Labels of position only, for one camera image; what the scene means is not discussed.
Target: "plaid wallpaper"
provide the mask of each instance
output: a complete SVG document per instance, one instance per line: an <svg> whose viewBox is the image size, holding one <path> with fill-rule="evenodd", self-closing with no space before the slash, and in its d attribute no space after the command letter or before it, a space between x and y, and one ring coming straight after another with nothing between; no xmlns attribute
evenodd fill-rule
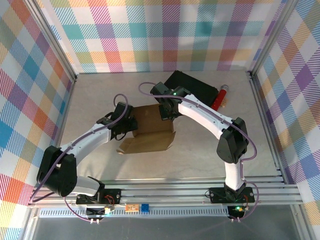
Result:
<svg viewBox="0 0 320 240"><path fill-rule="evenodd" d="M261 51L264 49L266 43L268 42L270 34L271 34L272 30L274 29L274 27L276 25L276 22L278 21L278 19L279 19L279 17L280 17L280 15L281 15L281 13L282 13L282 11L283 11L283 9L284 9L284 7L285 7L287 2L288 2L288 0L281 0L281 3L279 5L276 13L273 16L273 19L272 19L267 31L264 34L264 37L263 37L263 39L262 39L262 41L261 41L261 43L259 45L259 48L258 48L258 50L256 51L256 53L254 55L253 61L251 62L251 65L249 67L250 71L253 70L254 66L256 65L257 60L259 59L259 56L261 54Z"/></svg>
<svg viewBox="0 0 320 240"><path fill-rule="evenodd" d="M300 0L258 73L280 158L320 239L320 0Z"/></svg>
<svg viewBox="0 0 320 240"><path fill-rule="evenodd" d="M274 24L282 8L271 21L273 9L283 7L285 1L38 0L38 3L80 73L114 73L249 68L260 42L265 43L269 36L265 22Z"/></svg>
<svg viewBox="0 0 320 240"><path fill-rule="evenodd" d="M72 82L23 0L0 6L0 239L14 240Z"/></svg>

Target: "aluminum frame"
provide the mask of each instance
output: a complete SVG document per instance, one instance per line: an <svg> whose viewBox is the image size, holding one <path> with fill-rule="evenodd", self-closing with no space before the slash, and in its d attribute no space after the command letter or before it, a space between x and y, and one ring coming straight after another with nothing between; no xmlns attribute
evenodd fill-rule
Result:
<svg viewBox="0 0 320 240"><path fill-rule="evenodd" d="M285 184L281 171L277 170L276 176L253 176L246 178L254 182L259 188L258 205L295 205L302 204L298 187L294 184ZM104 181L105 188L121 189L120 205L147 203L151 207L211 207L234 206L234 203L210 203L205 197L209 188L223 188L224 178L180 178L180 179L141 179L141 180L113 180ZM36 197L50 193L47 188L42 188ZM76 206L76 194L66 197L71 206ZM64 200L53 194L42 201L33 203L30 207L36 208L63 208Z"/></svg>
<svg viewBox="0 0 320 240"><path fill-rule="evenodd" d="M249 83L250 83L250 86L251 86L251 90L252 90L252 93L253 93L253 97L254 97L254 100L255 100L255 104L256 104L256 107L257 107L259 115L260 115L260 120L262 122L263 130L264 130L264 133L265 133L265 136L266 136L266 140L268 142L268 145L269 145L269 148L270 148L270 151L271 151L271 155L272 155L272 158L273 158L273 161L274 161L274 165L275 165L276 168L279 168L281 170L284 182L286 184L289 184L289 179L287 177L285 168L284 168L284 166L283 166L283 164L282 164L282 162L280 160L280 156L279 156L279 153L278 153L278 150L277 150L277 147L276 147L276 143L274 141L270 125L268 124L268 118L267 118L266 112L264 110L264 106L262 104L262 98L261 98L261 96L259 94L259 89L258 89L258 86L257 86L257 78L251 77L249 72L247 72L247 78L249 80Z"/></svg>
<svg viewBox="0 0 320 240"><path fill-rule="evenodd" d="M43 12L41 11L36 0L24 0L26 6L30 10L37 24L39 25L41 32L43 33L45 39L48 41L50 47L54 51L58 60L62 63L63 68L66 70L68 77L73 80L73 82L77 79L77 73L74 68L71 66L65 52L59 44L55 34L53 33L48 21L46 20Z"/></svg>
<svg viewBox="0 0 320 240"><path fill-rule="evenodd" d="M293 219L295 221L298 234L303 240L313 240L316 239L314 230L310 224L309 219L306 217L307 212L304 205L291 205L291 211L293 214Z"/></svg>
<svg viewBox="0 0 320 240"><path fill-rule="evenodd" d="M67 117L68 117L68 113L69 113L69 109L70 109L70 105L71 105L71 101L72 101L72 96L73 96L73 93L74 93L74 90L75 90L75 84L76 83L73 82L71 84L71 87L70 87L69 98L67 100L67 104L66 104L65 111L64 111L64 114L63 114L61 127L60 127L60 130L58 132L58 135L57 135L57 138L56 138L56 141L55 141L55 146L60 146L60 144L61 144L61 140L62 140L62 137L63 137L63 134L64 134L64 130L65 130L65 127L66 127L66 123L67 123Z"/></svg>

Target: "brown cardboard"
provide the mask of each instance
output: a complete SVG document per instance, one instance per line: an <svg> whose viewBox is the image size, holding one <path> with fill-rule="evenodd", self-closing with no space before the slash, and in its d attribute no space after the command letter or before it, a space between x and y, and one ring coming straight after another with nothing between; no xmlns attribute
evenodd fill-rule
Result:
<svg viewBox="0 0 320 240"><path fill-rule="evenodd" d="M127 137L117 150L119 154L137 154L165 151L173 142L176 133L171 120L162 120L159 104L138 106L133 109L138 129L133 137Z"/></svg>

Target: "blue block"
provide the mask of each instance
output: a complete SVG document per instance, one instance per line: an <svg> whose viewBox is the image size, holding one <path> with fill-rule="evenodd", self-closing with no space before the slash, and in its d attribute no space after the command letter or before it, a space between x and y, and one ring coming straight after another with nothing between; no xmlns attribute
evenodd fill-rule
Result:
<svg viewBox="0 0 320 240"><path fill-rule="evenodd" d="M36 75L36 78L35 78L34 82L42 90L42 92L45 92L49 80L46 77L46 75L41 70L39 70L38 74Z"/></svg>
<svg viewBox="0 0 320 240"><path fill-rule="evenodd" d="M142 213L148 213L149 212L149 204L141 204L141 212Z"/></svg>
<svg viewBox="0 0 320 240"><path fill-rule="evenodd" d="M116 39L131 38L130 26L128 23L113 23L112 28Z"/></svg>
<svg viewBox="0 0 320 240"><path fill-rule="evenodd" d="M33 45L33 48L30 52L30 57L34 60L34 62L36 63L37 66L41 66L41 64L45 58L45 55L41 51L39 46L37 44L35 44L35 45Z"/></svg>
<svg viewBox="0 0 320 240"><path fill-rule="evenodd" d="M136 62L135 67L137 72L150 72L150 66L148 62Z"/></svg>
<svg viewBox="0 0 320 240"><path fill-rule="evenodd" d="M204 61L192 61L191 62L191 71L203 71L205 67Z"/></svg>
<svg viewBox="0 0 320 240"><path fill-rule="evenodd" d="M264 21L248 21L245 25L243 36L258 36Z"/></svg>
<svg viewBox="0 0 320 240"><path fill-rule="evenodd" d="M61 105L62 105L63 99L61 98L61 96L59 95L59 93L56 93L54 95L54 99L53 99L53 105L56 107L56 109L60 109Z"/></svg>
<svg viewBox="0 0 320 240"><path fill-rule="evenodd" d="M15 82L26 94L30 93L34 84L33 79L27 74L25 70L21 70L17 81Z"/></svg>
<svg viewBox="0 0 320 240"><path fill-rule="evenodd" d="M133 51L148 51L148 40L146 37L132 39Z"/></svg>
<svg viewBox="0 0 320 240"><path fill-rule="evenodd" d="M10 153L20 156L25 147L26 141L27 139L24 136L13 130L5 149Z"/></svg>
<svg viewBox="0 0 320 240"><path fill-rule="evenodd" d="M129 23L145 23L145 7L142 6L126 6Z"/></svg>

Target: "white floor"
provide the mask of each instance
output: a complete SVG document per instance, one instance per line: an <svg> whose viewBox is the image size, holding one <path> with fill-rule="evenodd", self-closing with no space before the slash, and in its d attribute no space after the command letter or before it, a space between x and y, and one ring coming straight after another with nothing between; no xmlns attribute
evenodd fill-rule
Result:
<svg viewBox="0 0 320 240"><path fill-rule="evenodd" d="M218 89L223 84L229 86L228 103L219 111L234 119L244 119L248 135L258 149L256 159L244 164L244 175L275 175L275 164L246 73L241 70L185 73ZM125 94L129 103L136 107L156 104L154 98L139 93L138 85L142 82L165 82L171 74L148 72L80 75L74 86L61 144L76 139L99 118L113 111L113 98L117 93ZM145 86L144 90L149 92L150 86ZM174 120L174 129L175 139L167 151L121 155L116 152L121 142L112 140L97 148L80 163L78 175L100 180L225 177L224 162L216 153L218 140L208 130L186 116ZM249 146L246 156L252 154L252 147Z"/></svg>

